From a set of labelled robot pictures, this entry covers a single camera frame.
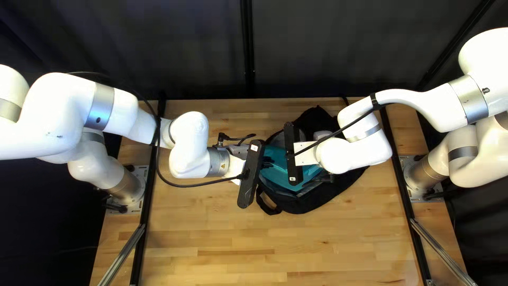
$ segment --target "wooden tabletop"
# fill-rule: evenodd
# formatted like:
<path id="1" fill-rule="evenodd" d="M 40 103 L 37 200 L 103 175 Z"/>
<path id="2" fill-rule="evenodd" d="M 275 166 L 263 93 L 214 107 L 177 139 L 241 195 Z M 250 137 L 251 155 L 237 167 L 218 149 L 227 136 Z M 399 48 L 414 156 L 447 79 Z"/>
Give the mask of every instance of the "wooden tabletop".
<path id="1" fill-rule="evenodd" d="M 331 115 L 336 98 L 167 101 L 165 118 L 204 113 L 209 141 L 256 133 L 266 139 L 286 121 L 320 105 Z M 427 153 L 416 112 L 387 107 L 400 155 Z M 150 147 L 123 139 L 119 161 L 148 164 Z M 169 150 L 161 171 L 168 171 Z M 178 189 L 156 179 L 142 269 L 143 285 L 421 285 L 391 161 L 370 167 L 348 190 L 303 215 L 266 215 L 255 203 L 236 206 L 238 186 L 224 182 Z M 413 204 L 418 220 L 462 264 L 444 203 Z M 139 224 L 139 215 L 106 216 L 91 285 L 96 285 Z M 129 285 L 133 253 L 113 285 Z M 448 273 L 430 259 L 431 272 Z"/>

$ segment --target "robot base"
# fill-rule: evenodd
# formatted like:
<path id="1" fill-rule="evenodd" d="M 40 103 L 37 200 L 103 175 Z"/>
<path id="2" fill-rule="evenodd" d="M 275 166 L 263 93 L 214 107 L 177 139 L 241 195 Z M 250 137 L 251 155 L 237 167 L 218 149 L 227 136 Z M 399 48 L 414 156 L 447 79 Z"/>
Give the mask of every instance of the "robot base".
<path id="1" fill-rule="evenodd" d="M 140 181 L 141 189 L 143 190 L 143 195 L 141 198 L 134 204 L 127 207 L 126 213 L 120 213 L 116 210 L 106 210 L 106 215 L 129 215 L 129 214 L 140 214 L 141 210 L 143 209 L 143 198 L 144 198 L 144 190 L 145 190 L 145 183 L 148 178 L 148 165 L 141 165 L 141 166 L 134 166 L 134 171 L 131 172 L 136 178 Z M 108 204 L 120 206 L 114 197 L 110 197 L 107 200 Z"/>
<path id="2" fill-rule="evenodd" d="M 400 166 L 404 170 L 404 176 L 406 176 L 406 170 L 409 166 L 412 164 L 416 164 L 415 162 L 415 155 L 406 155 L 406 156 L 399 156 L 399 162 Z M 444 200 L 441 197 L 431 198 L 431 199 L 424 199 L 423 196 L 427 193 L 429 193 L 429 190 L 413 190 L 408 185 L 406 185 L 407 188 L 407 195 L 409 196 L 409 199 L 411 200 L 411 203 L 440 203 L 444 202 Z M 433 187 L 435 192 L 442 192 L 443 187 L 441 186 L 441 183 L 437 183 Z"/>

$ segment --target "black backdrop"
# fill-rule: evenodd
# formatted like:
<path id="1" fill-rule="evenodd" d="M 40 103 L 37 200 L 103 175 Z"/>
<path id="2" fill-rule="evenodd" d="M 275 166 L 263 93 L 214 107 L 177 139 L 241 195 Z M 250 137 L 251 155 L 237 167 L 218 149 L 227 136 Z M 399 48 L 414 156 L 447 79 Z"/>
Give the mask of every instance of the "black backdrop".
<path id="1" fill-rule="evenodd" d="M 199 99 L 423 90 L 460 76 L 456 58 L 467 39 L 508 25 L 504 0 L 492 1 L 481 19 L 471 18 L 489 2 L 255 0 L 253 95 L 245 92 L 236 0 L 3 0 L 0 63 L 20 71 L 30 84 L 51 71 L 104 72 L 149 98 L 160 91 L 168 99 Z M 432 147 L 441 134 L 422 124 Z M 1 162 L 0 174 L 2 191 L 9 194 L 0 283 L 87 284 L 104 213 L 98 194 L 72 180 L 65 165 L 36 159 Z M 490 198 L 503 194 L 505 184 L 496 184 L 489 186 Z M 507 215 L 498 200 L 482 201 L 485 189 L 452 199 L 455 213 L 467 218 L 496 204 L 494 218 L 484 216 L 481 224 L 505 235 L 496 236 L 497 244 L 484 252 L 492 239 L 471 235 L 477 230 L 475 215 L 456 219 L 457 237 L 474 279 L 503 285 L 505 270 L 484 270 L 507 269 L 508 250 L 501 241 L 508 235 L 499 223 Z"/>

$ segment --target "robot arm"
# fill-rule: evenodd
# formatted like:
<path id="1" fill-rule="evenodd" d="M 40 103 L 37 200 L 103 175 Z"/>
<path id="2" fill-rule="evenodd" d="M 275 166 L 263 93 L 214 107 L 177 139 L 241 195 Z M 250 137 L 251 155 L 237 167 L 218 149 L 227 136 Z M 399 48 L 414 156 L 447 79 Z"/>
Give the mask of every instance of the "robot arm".
<path id="1" fill-rule="evenodd" d="M 110 193 L 120 190 L 122 204 L 140 198 L 140 192 L 132 191 L 141 187 L 132 174 L 107 156 L 101 132 L 152 142 L 155 119 L 139 108 L 134 95 L 62 73 L 46 74 L 29 89 L 17 71 L 3 65 L 0 87 L 0 160 L 37 157 L 67 163 L 77 180 Z M 176 178 L 242 172 L 245 159 L 225 148 L 207 147 L 208 120 L 200 112 L 161 119 L 161 137 L 161 147 L 173 149 L 169 166 Z"/>
<path id="2" fill-rule="evenodd" d="M 494 138 L 502 138 L 500 137 L 501 133 L 506 131 L 499 127 L 499 124 L 494 124 L 494 119 L 490 117 L 508 109 L 508 96 L 506 96 L 508 94 L 506 81 L 508 78 L 506 70 L 508 57 L 505 55 L 507 47 L 508 28 L 498 28 L 481 33 L 470 39 L 459 53 L 459 64 L 464 76 L 422 93 L 399 89 L 375 93 L 374 96 L 364 98 L 341 110 L 337 117 L 339 126 L 344 127 L 371 110 L 373 98 L 380 105 L 402 103 L 420 112 L 437 131 L 454 130 L 428 156 L 430 165 L 434 165 L 433 168 L 436 168 L 435 177 L 444 179 L 450 174 L 452 181 L 458 185 L 477 186 L 490 182 L 493 178 L 498 179 L 508 175 L 505 172 L 496 171 L 484 174 L 485 176 L 482 175 L 481 179 L 472 179 L 478 177 L 473 176 L 473 170 L 478 171 L 474 166 L 481 165 L 485 169 L 485 164 L 478 163 L 480 156 L 475 159 L 476 155 L 463 156 L 463 158 L 448 161 L 449 151 L 459 147 L 475 147 L 477 145 L 480 145 L 479 154 L 489 154 L 483 157 L 485 162 L 488 161 L 488 158 L 494 158 L 492 152 L 487 151 L 492 150 L 493 143 L 485 144 L 485 147 L 482 148 L 482 141 L 476 142 L 476 138 L 488 137 L 492 141 Z M 468 124 L 475 122 L 478 122 L 476 126 L 468 126 Z M 487 124 L 490 124 L 489 126 L 495 125 L 496 131 L 486 131 L 492 129 L 487 128 Z M 345 129 L 343 134 L 346 140 L 330 138 L 297 155 L 295 157 L 296 165 L 320 164 L 331 173 L 341 174 L 350 169 L 384 162 L 392 155 L 391 147 L 374 114 L 369 114 Z M 295 152 L 312 143 L 294 143 Z M 504 154 L 508 153 L 507 151 L 501 152 L 503 158 Z M 497 163 L 493 166 L 494 169 L 501 167 Z M 503 165 L 500 169 L 506 169 L 506 166 Z"/>

